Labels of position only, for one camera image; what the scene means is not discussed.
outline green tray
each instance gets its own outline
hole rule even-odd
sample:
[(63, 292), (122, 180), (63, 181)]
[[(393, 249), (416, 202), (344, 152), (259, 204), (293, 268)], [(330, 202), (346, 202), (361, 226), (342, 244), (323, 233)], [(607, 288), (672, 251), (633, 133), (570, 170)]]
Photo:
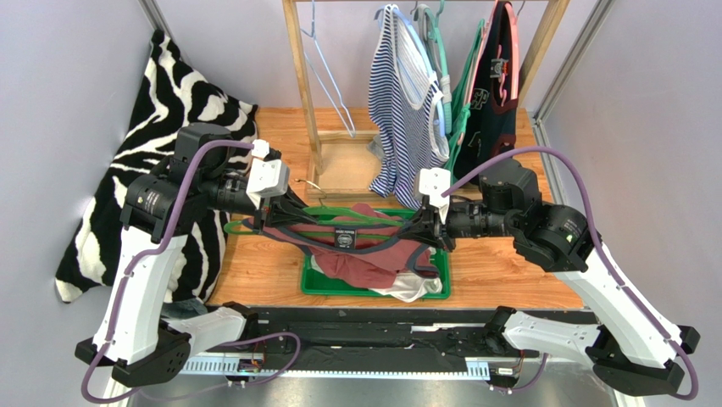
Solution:
[[(382, 214), (410, 218), (414, 212), (410, 209), (378, 209)], [(449, 278), (449, 257), (443, 250), (436, 250), (431, 256), (431, 263), (439, 269), (442, 281), (440, 293), (427, 293), (421, 298), (446, 299), (451, 295), (451, 279)], [(366, 288), (352, 287), (343, 280), (329, 278), (311, 268), (311, 258), (306, 256), (301, 271), (301, 292), (307, 295), (351, 295), (355, 297), (386, 297)]]

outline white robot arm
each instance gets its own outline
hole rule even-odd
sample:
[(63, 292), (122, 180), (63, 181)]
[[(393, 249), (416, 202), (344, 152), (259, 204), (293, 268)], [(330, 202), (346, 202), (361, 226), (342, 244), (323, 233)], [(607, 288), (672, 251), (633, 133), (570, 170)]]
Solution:
[(671, 323), (649, 304), (596, 231), (592, 237), (582, 213), (542, 202), (536, 175), (510, 158), (523, 152), (503, 154), (479, 171), (481, 201), (451, 202), (441, 193), (450, 189), (449, 171), (422, 170), (416, 187), (423, 205), (406, 238), (453, 250), (454, 238), (513, 236), (517, 253), (574, 290), (600, 323), (574, 325), (500, 307), (486, 324), (490, 337), (588, 365), (622, 393), (676, 395), (684, 371), (674, 360), (679, 355), (688, 361), (699, 334)]

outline clothing label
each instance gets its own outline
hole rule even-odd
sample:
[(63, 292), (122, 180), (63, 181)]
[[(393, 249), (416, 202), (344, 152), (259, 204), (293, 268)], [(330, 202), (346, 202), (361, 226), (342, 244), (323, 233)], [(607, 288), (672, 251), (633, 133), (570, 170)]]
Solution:
[(337, 248), (356, 248), (356, 231), (350, 229), (334, 230), (334, 246)]

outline hanging clothes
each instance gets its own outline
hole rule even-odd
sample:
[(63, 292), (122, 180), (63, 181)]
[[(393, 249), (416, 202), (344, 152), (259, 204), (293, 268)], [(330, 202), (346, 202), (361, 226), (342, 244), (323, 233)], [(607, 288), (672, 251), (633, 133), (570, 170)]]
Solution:
[(453, 166), (456, 179), (516, 143), (519, 38), (510, 2), (495, 3), (470, 86), (469, 119)]
[(469, 56), (464, 64), (464, 72), (461, 75), (459, 83), (453, 90), (452, 95), (452, 133), (449, 137), (449, 160), (444, 164), (444, 168), (452, 172), (452, 181), (456, 182), (457, 178), (453, 175), (453, 167), (456, 164), (456, 158), (458, 152), (461, 149), (461, 143), (464, 140), (464, 133), (466, 132), (466, 122), (471, 116), (471, 94), (474, 84), (474, 78), (476, 77), (476, 66), (478, 62), (479, 52), (484, 40), (484, 26), (485, 21), (481, 20), (479, 25), (476, 27), (476, 37), (474, 38), (474, 44), (471, 47)]
[(384, 198), (393, 192), (400, 204), (418, 209), (416, 175), (422, 168), (441, 166), (448, 159), (445, 131), (439, 130), (443, 124), (435, 130), (433, 114), (443, 94), (436, 74), (427, 70), (428, 58), (424, 59), (414, 28), (398, 6), (387, 5), (380, 14), (381, 35), (369, 81), (369, 115), (379, 126), (384, 159), (369, 189)]

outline green hanger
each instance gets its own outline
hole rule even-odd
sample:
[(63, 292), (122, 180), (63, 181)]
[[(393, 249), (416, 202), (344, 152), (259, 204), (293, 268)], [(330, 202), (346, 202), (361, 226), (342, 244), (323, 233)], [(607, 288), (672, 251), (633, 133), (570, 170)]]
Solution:
[(439, 3), (439, 9), (434, 14), (431, 8), (425, 4), (419, 6), (416, 2), (412, 14), (414, 21), (419, 21), (419, 36), (424, 43), (426, 54), (429, 56), (431, 67), (439, 75), (439, 85), (444, 93), (446, 102), (443, 103), (444, 108), (444, 130), (448, 136), (452, 132), (453, 117), (451, 104), (451, 83), (449, 80), (449, 69), (447, 66), (447, 53), (442, 40), (442, 32), (439, 30), (439, 16), (444, 12), (444, 1)]
[[(234, 220), (232, 222), (228, 222), (223, 226), (223, 230), (228, 233), (229, 235), (254, 235), (252, 231), (239, 231), (236, 229), (236, 226), (244, 227), (242, 220)], [(303, 236), (303, 237), (334, 237), (336, 235), (333, 231), (300, 231), (297, 234)], [(391, 239), (390, 236), (384, 236), (384, 235), (375, 235), (375, 234), (359, 234), (356, 236), (358, 239), (375, 239), (375, 240), (389, 240)]]
[(350, 210), (349, 208), (342, 208), (337, 206), (309, 206), (307, 208), (303, 208), (303, 212), (306, 212), (307, 214), (312, 216), (346, 216), (349, 218), (360, 220), (319, 220), (319, 225), (403, 226), (403, 222), (399, 220), (375, 218), (373, 216), (362, 215), (359, 212)]

